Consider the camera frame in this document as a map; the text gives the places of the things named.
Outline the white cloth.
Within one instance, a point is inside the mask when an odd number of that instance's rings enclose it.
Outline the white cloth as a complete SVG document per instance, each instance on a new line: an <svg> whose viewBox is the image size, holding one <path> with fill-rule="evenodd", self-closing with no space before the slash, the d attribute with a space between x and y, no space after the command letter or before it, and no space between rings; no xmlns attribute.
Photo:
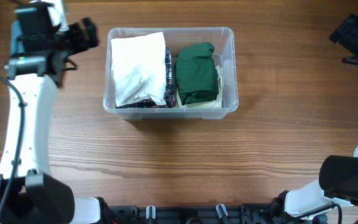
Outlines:
<svg viewBox="0 0 358 224"><path fill-rule="evenodd" d="M116 106L143 100L166 104L165 38L162 32L111 40Z"/></svg>

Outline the plaid cloth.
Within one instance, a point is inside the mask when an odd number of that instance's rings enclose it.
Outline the plaid cloth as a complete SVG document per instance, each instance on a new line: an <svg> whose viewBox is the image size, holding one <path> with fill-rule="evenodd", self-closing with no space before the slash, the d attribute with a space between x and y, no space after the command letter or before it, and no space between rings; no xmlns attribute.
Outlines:
<svg viewBox="0 0 358 224"><path fill-rule="evenodd" d="M157 105L152 100L142 100L136 103L117 106L118 109L125 108L173 108L176 106L175 86L173 81L172 54L169 48L165 49L166 86L164 100L165 105Z"/></svg>

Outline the dark green cloth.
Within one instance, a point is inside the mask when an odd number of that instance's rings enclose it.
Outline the dark green cloth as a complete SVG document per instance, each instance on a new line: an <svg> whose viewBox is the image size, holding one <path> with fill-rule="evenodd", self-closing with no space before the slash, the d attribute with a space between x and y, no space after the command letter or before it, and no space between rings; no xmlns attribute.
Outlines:
<svg viewBox="0 0 358 224"><path fill-rule="evenodd" d="M183 106L218 98L214 45L202 42L179 50L175 63L177 92Z"/></svg>

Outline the cream cloth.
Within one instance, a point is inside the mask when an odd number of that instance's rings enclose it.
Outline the cream cloth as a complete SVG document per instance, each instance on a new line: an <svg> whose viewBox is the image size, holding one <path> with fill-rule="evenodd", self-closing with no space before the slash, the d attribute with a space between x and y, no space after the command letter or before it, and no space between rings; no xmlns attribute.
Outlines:
<svg viewBox="0 0 358 224"><path fill-rule="evenodd" d="M223 87L224 87L224 69L219 65L215 67L218 73L218 95L215 100L212 101L203 101L199 103L191 103L182 105L181 99L178 92L178 87L175 86L175 96L176 96L176 108L186 108L186 109L219 109L222 108L222 100L223 100Z"/></svg>

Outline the blue cloth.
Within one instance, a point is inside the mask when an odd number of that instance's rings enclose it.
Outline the blue cloth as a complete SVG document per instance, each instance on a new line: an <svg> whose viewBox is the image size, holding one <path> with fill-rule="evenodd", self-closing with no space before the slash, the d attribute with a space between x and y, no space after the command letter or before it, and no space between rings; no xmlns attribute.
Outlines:
<svg viewBox="0 0 358 224"><path fill-rule="evenodd" d="M23 43L19 40L22 35L21 25L19 21L14 21L11 25L11 50L10 56L14 54L24 53Z"/></svg>

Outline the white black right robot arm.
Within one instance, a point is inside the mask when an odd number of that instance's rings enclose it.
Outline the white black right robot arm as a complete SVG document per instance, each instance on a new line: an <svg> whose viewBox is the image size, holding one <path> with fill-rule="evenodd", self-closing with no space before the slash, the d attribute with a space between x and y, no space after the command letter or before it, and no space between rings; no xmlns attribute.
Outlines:
<svg viewBox="0 0 358 224"><path fill-rule="evenodd" d="M358 16L351 14L329 39L352 54L344 57L343 63L358 67ZM317 217L329 210L353 206L358 207L358 145L352 156L328 156L321 165L318 179L274 198L267 220L270 223L317 223Z"/></svg>

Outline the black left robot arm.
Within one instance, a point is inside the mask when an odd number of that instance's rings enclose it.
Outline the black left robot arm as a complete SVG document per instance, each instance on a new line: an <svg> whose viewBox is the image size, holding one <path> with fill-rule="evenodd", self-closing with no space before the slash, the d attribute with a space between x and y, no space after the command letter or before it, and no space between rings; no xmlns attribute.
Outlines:
<svg viewBox="0 0 358 224"><path fill-rule="evenodd" d="M0 161L0 223L101 223L98 198L75 197L52 177L51 111L71 56L98 46L88 18L68 24L62 1L19 2L11 56L1 81L9 89L6 142Z"/></svg>

